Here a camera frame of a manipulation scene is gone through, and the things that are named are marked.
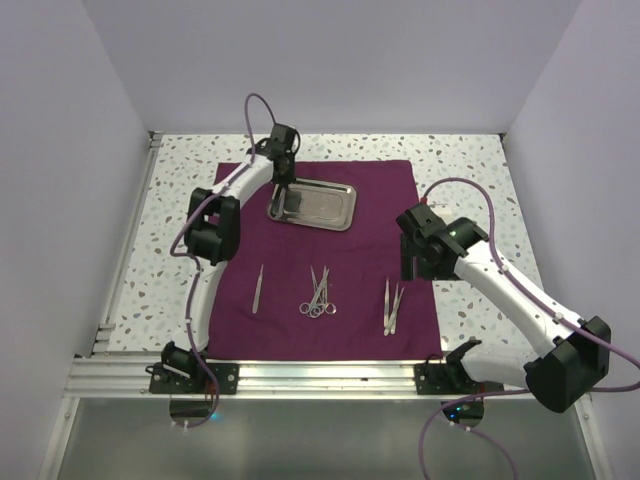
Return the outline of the steel tweezers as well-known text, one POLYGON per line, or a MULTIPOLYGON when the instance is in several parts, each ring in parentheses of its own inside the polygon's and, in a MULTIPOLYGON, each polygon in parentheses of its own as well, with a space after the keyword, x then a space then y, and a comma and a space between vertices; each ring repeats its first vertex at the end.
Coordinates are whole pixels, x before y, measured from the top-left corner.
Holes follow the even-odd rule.
POLYGON ((402 296, 403 296, 403 293, 404 293, 404 288, 400 287, 399 284, 397 284, 395 286, 395 289, 398 289, 398 295, 397 295, 397 300, 396 300, 395 307, 393 308, 393 311, 392 311, 392 314, 391 314, 390 333, 389 333, 389 335, 394 335, 395 334, 398 313, 399 313, 399 309, 400 309, 400 305, 401 305, 402 296))
POLYGON ((398 295, 398 289, 395 289, 395 293, 391 294, 389 278, 386 278, 385 294, 384 294, 384 314, 383 314, 383 327, 384 327, 383 334, 385 336, 388 336, 390 333, 391 314, 396 304, 397 295, 398 295))

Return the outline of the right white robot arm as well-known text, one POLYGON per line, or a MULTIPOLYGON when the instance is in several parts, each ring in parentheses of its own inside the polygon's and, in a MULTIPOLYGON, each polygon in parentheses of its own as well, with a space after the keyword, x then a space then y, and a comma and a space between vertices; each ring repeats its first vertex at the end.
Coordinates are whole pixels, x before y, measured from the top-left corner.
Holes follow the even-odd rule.
POLYGON ((557 304, 501 254, 475 222, 445 223, 419 204, 396 220, 400 230, 401 276, 405 280, 464 280, 482 293, 524 335, 525 349, 501 350, 469 339, 446 357, 431 379, 468 392, 494 382, 527 389, 548 410, 566 411, 609 371, 609 325, 583 319, 557 304))

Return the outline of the stainless steel instrument tray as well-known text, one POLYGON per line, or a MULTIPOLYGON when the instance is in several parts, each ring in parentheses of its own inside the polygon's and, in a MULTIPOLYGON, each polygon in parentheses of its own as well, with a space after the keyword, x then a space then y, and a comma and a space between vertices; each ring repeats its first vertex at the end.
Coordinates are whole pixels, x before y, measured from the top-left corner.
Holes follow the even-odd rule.
POLYGON ((281 218, 275 218, 272 213, 277 188, 267 208, 271 220, 336 232, 351 227, 357 201, 357 191, 353 186, 300 178, 286 187, 281 218))

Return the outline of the purple surgical drape cloth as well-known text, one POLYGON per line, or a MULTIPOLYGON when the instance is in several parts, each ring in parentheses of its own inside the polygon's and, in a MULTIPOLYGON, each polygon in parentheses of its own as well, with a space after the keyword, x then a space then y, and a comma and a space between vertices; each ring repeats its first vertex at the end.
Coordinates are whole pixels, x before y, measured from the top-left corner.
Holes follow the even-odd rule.
POLYGON ((415 360, 441 352, 434 292, 424 280, 400 279, 396 218, 418 202, 407 160, 299 163, 302 178, 353 186, 351 227, 343 232, 271 220, 274 190, 261 187, 241 209, 241 241, 217 289, 209 321, 208 354, 225 360, 415 360), (252 302, 260 266, 258 312, 252 302), (311 271, 329 268, 335 315, 310 318, 311 271), (404 288, 394 335, 383 335, 385 281, 404 288))

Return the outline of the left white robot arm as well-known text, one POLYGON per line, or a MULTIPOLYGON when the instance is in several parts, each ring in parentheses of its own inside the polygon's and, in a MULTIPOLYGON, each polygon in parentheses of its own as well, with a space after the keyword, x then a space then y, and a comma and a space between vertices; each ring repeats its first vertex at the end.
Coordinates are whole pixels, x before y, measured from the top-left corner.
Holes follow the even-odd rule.
POLYGON ((291 147, 249 154, 222 181, 210 190, 193 192, 187 220, 170 246, 170 255, 186 257, 196 265, 196 273, 187 294, 183 332, 188 348, 173 341, 161 354, 162 368, 185 392, 201 390, 214 375, 206 366, 195 342, 192 315, 193 300, 207 261, 213 273, 220 275, 236 255, 241 238, 242 206, 267 183, 287 186, 295 179, 295 154, 291 147))

